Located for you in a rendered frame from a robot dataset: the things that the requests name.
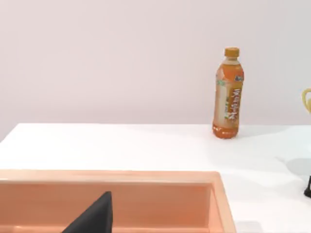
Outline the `shallow salmon-coloured box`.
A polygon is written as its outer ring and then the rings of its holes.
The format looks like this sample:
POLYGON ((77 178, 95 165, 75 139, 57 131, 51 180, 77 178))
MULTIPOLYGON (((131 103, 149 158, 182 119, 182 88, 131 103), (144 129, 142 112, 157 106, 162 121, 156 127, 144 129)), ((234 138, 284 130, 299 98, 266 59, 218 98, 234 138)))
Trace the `shallow salmon-coloured box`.
POLYGON ((60 233, 104 192, 112 233, 237 233, 215 171, 0 170, 0 233, 60 233))

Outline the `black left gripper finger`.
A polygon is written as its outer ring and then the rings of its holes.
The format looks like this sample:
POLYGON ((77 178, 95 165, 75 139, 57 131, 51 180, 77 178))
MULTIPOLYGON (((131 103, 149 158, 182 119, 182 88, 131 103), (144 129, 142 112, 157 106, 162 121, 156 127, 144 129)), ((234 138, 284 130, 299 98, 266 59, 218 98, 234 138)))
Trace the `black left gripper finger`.
POLYGON ((112 233, 112 226, 112 193, 107 191, 70 223, 62 233, 112 233))

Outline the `gold trophy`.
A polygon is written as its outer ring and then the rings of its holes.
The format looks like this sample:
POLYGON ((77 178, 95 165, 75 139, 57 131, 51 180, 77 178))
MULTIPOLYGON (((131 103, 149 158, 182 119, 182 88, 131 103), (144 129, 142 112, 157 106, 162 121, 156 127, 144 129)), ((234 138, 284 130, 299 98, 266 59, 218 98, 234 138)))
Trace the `gold trophy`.
MULTIPOLYGON (((311 94, 311 88, 307 88, 302 93, 302 101, 307 109, 307 111, 311 114, 311 97, 308 99, 307 94, 311 94)), ((307 188, 304 191, 304 195, 308 198, 311 198, 311 175, 309 176, 307 188)))

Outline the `orange bottle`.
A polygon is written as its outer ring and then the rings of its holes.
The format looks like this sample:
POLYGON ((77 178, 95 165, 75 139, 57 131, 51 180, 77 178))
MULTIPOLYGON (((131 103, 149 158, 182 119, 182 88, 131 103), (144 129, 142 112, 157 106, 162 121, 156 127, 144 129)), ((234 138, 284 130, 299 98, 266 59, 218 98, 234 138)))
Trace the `orange bottle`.
POLYGON ((225 58, 216 71, 212 131, 221 139, 234 138, 239 131, 244 70, 238 60, 240 49, 225 48, 225 58))

